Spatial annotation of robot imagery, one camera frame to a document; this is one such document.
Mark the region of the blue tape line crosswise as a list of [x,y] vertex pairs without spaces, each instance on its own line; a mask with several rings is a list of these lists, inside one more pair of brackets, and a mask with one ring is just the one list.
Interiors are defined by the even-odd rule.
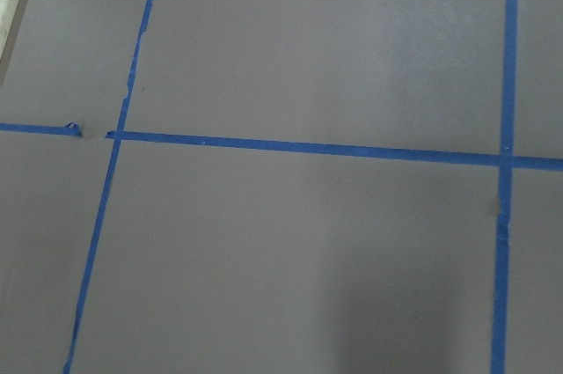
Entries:
[[561,172],[560,158],[528,156],[503,157],[494,154],[459,151],[413,150],[329,143],[287,142],[265,139],[231,138],[217,136],[189,136],[164,133],[126,131],[122,139],[130,142],[166,143],[243,150],[268,150],[355,158],[420,161],[450,165],[476,165],[496,167],[507,163],[516,169]]

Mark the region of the blue tape line lengthwise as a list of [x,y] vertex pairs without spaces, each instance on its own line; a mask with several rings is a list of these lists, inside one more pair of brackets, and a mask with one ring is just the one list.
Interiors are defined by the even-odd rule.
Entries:
[[505,0],[501,124],[498,166],[499,212],[495,231],[494,305],[490,371],[506,371],[510,224],[515,143],[518,0]]
[[143,36],[146,33],[146,30],[150,23],[150,15],[153,8],[153,2],[154,0],[145,0],[140,26],[135,39],[135,48],[131,56],[131,62],[129,66],[128,78],[126,83],[127,90],[122,99],[119,117],[116,123],[116,128],[113,132],[112,148],[107,163],[106,175],[104,178],[104,183],[99,198],[99,205],[96,212],[95,223],[93,225],[93,229],[91,233],[91,240],[88,247],[88,253],[86,254],[84,271],[80,282],[80,288],[77,294],[73,328],[69,339],[69,348],[64,361],[64,365],[62,366],[63,374],[70,374],[72,371],[72,365],[74,362],[75,352],[78,344],[78,338],[80,335],[80,329],[84,316],[84,309],[85,309],[90,283],[91,283],[91,275],[95,265],[95,260],[99,247],[99,240],[101,237],[103,223],[106,215],[106,208],[109,202],[113,178],[116,172],[117,163],[121,151],[122,136],[123,136],[123,132],[125,131],[130,103],[135,89],[135,81],[137,77],[137,68],[139,63],[139,57],[141,54]]

